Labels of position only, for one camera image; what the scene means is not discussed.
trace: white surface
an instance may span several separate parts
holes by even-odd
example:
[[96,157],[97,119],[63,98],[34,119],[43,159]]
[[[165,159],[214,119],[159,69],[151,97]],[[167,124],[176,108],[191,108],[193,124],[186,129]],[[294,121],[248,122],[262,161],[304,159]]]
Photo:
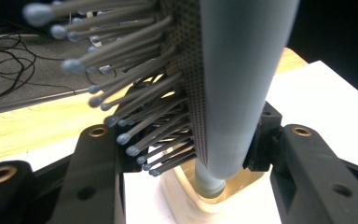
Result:
[[[282,113],[282,125],[298,123],[311,127],[340,158],[358,164],[358,91],[326,65],[312,63],[276,76],[268,101]],[[77,138],[71,138],[5,161],[28,161],[37,170],[72,153],[76,142]],[[228,212],[221,223],[260,223],[257,217],[269,220],[268,223],[279,222],[268,178],[266,175],[244,190],[236,199],[241,202],[238,210]],[[158,177],[125,174],[125,179],[127,223],[176,223]],[[250,210],[252,204],[263,203],[268,203],[272,211]]]

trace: gray carpet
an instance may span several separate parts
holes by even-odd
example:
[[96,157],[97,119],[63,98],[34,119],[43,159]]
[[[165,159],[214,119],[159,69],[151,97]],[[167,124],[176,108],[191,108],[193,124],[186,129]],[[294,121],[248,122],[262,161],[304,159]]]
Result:
[[[88,40],[72,43],[67,40],[54,40],[40,36],[23,36],[21,40],[34,54],[54,59],[78,58],[87,53],[87,48],[90,46],[90,42]],[[2,39],[0,40],[0,49],[3,46],[12,46],[15,42],[15,40]],[[26,58],[29,60],[33,59],[33,56],[26,51],[17,49],[10,49],[9,51],[18,58]],[[4,60],[8,58],[7,54],[3,52],[0,53],[0,62],[3,62],[0,64],[0,72],[15,73],[17,75],[21,70],[21,66],[15,60],[4,62]],[[25,65],[29,64],[29,62],[26,62],[23,59],[20,60]],[[64,74],[60,68],[61,63],[62,62],[37,58],[34,63],[34,75],[29,80],[30,84],[25,84],[12,93],[0,98],[0,112],[26,105],[41,103],[46,100],[56,99],[57,97],[74,95],[74,91],[81,92],[81,90],[86,89],[90,85],[86,74]],[[21,80],[27,79],[31,75],[32,70],[32,68],[27,69],[21,75]],[[3,75],[3,77],[6,78],[0,77],[0,93],[7,90],[14,82],[13,80],[9,80],[7,78],[15,78],[16,75]],[[94,83],[103,83],[114,77],[114,74],[89,74],[89,79]],[[42,97],[52,96],[55,94],[61,94],[62,96],[40,99]]]

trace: table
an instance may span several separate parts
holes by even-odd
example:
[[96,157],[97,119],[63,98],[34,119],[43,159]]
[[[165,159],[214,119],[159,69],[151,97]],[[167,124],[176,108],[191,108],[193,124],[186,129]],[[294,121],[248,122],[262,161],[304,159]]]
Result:
[[[276,74],[307,64],[290,49],[284,49]],[[123,95],[120,91],[113,97]],[[90,108],[88,93],[32,105],[0,114],[0,160],[78,136],[113,113]]]

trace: wooden table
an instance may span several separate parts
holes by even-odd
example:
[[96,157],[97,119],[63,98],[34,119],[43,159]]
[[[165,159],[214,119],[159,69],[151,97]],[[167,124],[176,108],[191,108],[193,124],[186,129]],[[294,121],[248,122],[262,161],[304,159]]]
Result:
[[[276,74],[305,64],[292,50],[284,49]],[[77,136],[89,126],[102,123],[114,110],[90,108],[90,97],[84,93],[1,113],[0,160]]]

